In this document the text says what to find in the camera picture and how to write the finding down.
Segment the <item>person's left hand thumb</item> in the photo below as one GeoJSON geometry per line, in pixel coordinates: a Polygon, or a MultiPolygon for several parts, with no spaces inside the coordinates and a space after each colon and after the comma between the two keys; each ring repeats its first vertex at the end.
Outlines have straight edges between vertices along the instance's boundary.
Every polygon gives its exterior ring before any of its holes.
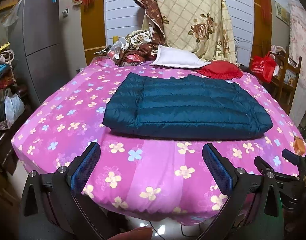
{"type": "Polygon", "coordinates": [[[151,227],[139,227],[128,232],[119,233],[109,240],[150,240],[153,234],[151,227]]]}

